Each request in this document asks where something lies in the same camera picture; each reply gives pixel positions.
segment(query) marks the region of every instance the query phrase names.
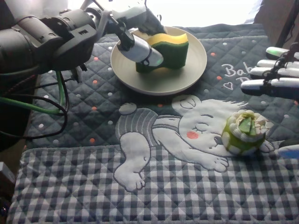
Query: plate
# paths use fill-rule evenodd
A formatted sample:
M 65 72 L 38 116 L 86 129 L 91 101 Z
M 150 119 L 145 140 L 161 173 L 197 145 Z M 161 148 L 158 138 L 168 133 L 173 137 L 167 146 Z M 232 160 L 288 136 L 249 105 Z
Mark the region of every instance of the plate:
M 135 62 L 123 56 L 115 45 L 111 54 L 112 69 L 120 81 L 130 89 L 153 96 L 171 95 L 192 86 L 205 71 L 206 50 L 200 41 L 182 29 L 174 27 L 165 28 L 169 35 L 178 36 L 187 34 L 189 49 L 186 65 L 179 70 L 159 68 L 146 74 L 138 73 L 136 72 Z M 142 34 L 138 30 L 132 33 L 145 40 L 149 38 L 148 35 Z

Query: orange dot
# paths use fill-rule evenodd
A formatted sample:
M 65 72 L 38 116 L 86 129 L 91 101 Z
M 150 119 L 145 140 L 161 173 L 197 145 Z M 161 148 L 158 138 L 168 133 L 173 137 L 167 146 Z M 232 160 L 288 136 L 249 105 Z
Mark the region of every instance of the orange dot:
M 196 132 L 188 132 L 187 137 L 189 139 L 197 139 L 199 137 L 199 135 Z

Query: green cake slice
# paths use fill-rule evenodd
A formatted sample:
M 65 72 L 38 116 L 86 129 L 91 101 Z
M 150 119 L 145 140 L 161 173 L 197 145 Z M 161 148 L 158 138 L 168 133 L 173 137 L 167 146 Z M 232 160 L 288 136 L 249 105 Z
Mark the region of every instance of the green cake slice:
M 187 34 L 180 36 L 157 34 L 147 42 L 162 54 L 164 61 L 157 67 L 136 63 L 137 72 L 149 73 L 157 68 L 180 69 L 185 66 L 189 47 Z

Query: quilted blanket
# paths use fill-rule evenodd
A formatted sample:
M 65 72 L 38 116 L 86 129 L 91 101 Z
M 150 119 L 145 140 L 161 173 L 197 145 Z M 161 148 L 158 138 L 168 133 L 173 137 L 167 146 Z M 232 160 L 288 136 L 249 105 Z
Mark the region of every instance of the quilted blanket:
M 204 45 L 207 67 L 175 96 L 128 89 L 110 67 L 117 38 L 95 44 L 83 83 L 67 83 L 66 130 L 27 143 L 8 223 L 299 223 L 299 162 L 276 152 L 299 138 L 298 102 L 240 89 L 270 46 L 262 26 L 184 29 Z M 42 84 L 55 81 L 42 75 Z M 53 86 L 37 94 L 58 99 Z M 266 119 L 266 141 L 251 156 L 233 156 L 221 141 L 240 109 Z M 34 112 L 29 134 L 62 122 Z

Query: gingham fabric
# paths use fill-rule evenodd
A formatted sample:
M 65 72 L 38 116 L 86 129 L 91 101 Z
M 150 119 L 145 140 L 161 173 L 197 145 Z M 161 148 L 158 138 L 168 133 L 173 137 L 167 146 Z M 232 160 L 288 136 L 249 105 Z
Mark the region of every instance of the gingham fabric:
M 200 80 L 180 94 L 248 103 L 248 109 L 273 123 L 267 140 L 275 149 L 283 140 L 299 138 L 297 101 L 252 97 L 240 90 L 248 67 L 270 46 L 260 25 L 185 30 L 200 39 L 208 60 Z M 299 223 L 299 162 L 276 151 L 228 158 L 227 170 L 220 173 L 153 146 L 140 173 L 145 186 L 126 191 L 114 177 L 126 160 L 115 134 L 122 105 L 134 103 L 159 117 L 180 114 L 171 106 L 175 96 L 144 96 L 118 81 L 109 61 L 116 41 L 110 36 L 97 43 L 83 83 L 67 83 L 72 106 L 65 132 L 27 143 L 8 223 Z M 42 75 L 41 84 L 54 81 L 55 74 Z M 58 98 L 56 87 L 37 94 Z M 56 131 L 62 122 L 34 112 L 29 134 Z

